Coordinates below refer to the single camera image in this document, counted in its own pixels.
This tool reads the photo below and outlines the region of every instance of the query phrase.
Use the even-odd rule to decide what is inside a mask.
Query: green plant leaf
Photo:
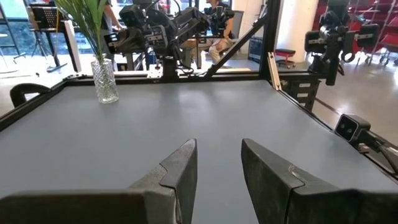
[[[101,50],[101,24],[107,0],[55,0],[55,4],[64,14],[69,14],[79,26],[80,32],[87,38],[96,58],[103,60]]]

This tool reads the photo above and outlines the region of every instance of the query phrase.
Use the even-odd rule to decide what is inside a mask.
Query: white wall
[[[242,37],[257,20],[263,0],[233,0],[232,10],[244,11],[239,36]],[[241,48],[241,53],[248,53],[249,41]]]
[[[305,61],[305,34],[312,30],[318,0],[284,0],[277,48],[295,50],[294,62]]]

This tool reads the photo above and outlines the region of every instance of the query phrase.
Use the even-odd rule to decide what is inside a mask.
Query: cable
[[[177,2],[177,0],[173,0],[173,1],[177,4],[177,6],[178,6],[178,14],[180,15],[181,14],[180,4]]]

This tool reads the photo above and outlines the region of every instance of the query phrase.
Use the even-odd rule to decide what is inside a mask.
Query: red stool
[[[276,63],[278,66],[285,65],[288,69],[291,67],[296,67],[296,64],[293,61],[290,61],[289,58],[293,57],[296,54],[295,50],[288,50],[288,49],[276,49],[275,55],[285,57],[285,59],[277,60]]]

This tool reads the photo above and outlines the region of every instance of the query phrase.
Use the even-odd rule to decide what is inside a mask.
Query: floor
[[[84,56],[82,61],[89,61],[90,55]],[[339,75],[335,86],[322,83],[318,90],[318,101],[315,102],[313,112],[331,127],[334,127],[342,113],[354,113],[362,116],[372,124],[372,130],[394,144],[398,144],[398,73],[393,63],[387,66],[379,65],[374,60],[371,66],[364,63],[365,56],[350,64],[345,64],[345,76]],[[45,82],[49,85],[57,83],[61,78],[73,73],[70,59],[67,55],[60,55],[62,62],[68,65],[53,73],[46,73],[45,69],[52,62],[46,62],[41,57],[19,58],[18,72],[0,74],[0,116],[13,109],[9,98],[9,90],[18,83]],[[82,63],[83,71],[89,71],[89,63]],[[211,63],[206,61],[203,68]],[[227,66],[233,68],[248,68],[258,70],[257,63],[248,60],[230,60]],[[307,63],[298,65],[305,68]]]

